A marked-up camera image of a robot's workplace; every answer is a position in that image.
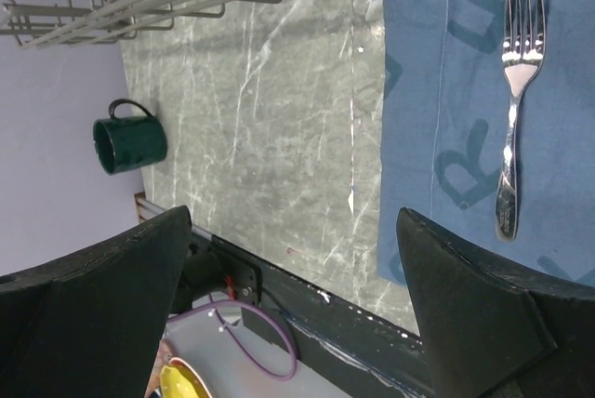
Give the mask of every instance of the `silver fork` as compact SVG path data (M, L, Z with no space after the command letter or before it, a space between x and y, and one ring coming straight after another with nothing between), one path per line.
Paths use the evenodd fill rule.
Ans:
M519 221L516 130L522 93L539 73L546 51L543 0L537 0L535 23L534 30L531 0L525 2L524 19L521 18L521 0L515 0L514 15L512 3L510 0L505 1L502 63L504 75L510 85L510 106L509 127L503 152L504 161L496 194L496 235L505 242L515 239Z

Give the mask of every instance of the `blue towel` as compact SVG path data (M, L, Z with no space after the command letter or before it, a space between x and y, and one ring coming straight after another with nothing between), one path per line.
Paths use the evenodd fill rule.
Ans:
M509 108L504 0L384 0L378 272L404 284L401 207L542 272L595 285L595 0L545 0L543 68L521 103L520 217L495 234Z

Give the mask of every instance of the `white wall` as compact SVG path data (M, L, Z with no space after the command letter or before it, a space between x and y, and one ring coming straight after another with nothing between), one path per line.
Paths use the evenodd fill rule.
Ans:
M126 93L119 46L22 51L0 37L0 275L138 224L140 173L106 175L91 136Z

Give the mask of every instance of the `cable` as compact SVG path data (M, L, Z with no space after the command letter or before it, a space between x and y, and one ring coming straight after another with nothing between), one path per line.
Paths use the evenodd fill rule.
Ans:
M254 305L252 305L250 303L244 303L239 300L214 301L213 297L210 294L208 295L208 298L210 300L210 303L201 305L200 307L197 307L189 312L185 312L184 314L181 314L179 316L172 317L168 320L168 322L173 323L173 322L179 321L181 319L185 319L186 317L195 315L199 312L206 312L206 311L212 310L214 312L214 315L217 316L219 323L221 324L220 328L222 328L224 331L227 331L227 333L235 341L235 343L238 345L240 350L245 354L245 356L248 358L248 360L258 370L260 370L263 374L265 374L269 378L277 379L279 381L288 381L296 375L296 372L298 370L298 353L297 353L296 347L294 346L293 342L291 341L291 339L287 335L287 333L275 321L273 321L267 313L265 313L263 310L261 310L258 307L255 307ZM223 320L223 318L219 314L218 309L225 308L225 307L240 307L240 308L243 308L250 312L253 312L255 315L257 315L262 320L264 320L267 324L269 324L277 332L277 334L283 340L285 347L287 348L287 351L289 352L289 356L291 357L291 367L287 374L279 375L277 373L271 372L267 367L262 365L254 356L252 356L252 354L250 354L250 352L246 349L246 347L242 344L242 342L240 342L238 340L238 338L233 334L233 332L229 328L229 325Z

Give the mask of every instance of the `dark green cup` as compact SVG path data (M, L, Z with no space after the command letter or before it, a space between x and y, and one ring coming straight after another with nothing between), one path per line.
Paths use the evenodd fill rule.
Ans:
M124 103L139 107L145 117L116 117L115 109ZM133 100L118 99L110 104L109 119L93 124L95 151L110 175L163 161L167 156L164 128L155 116Z

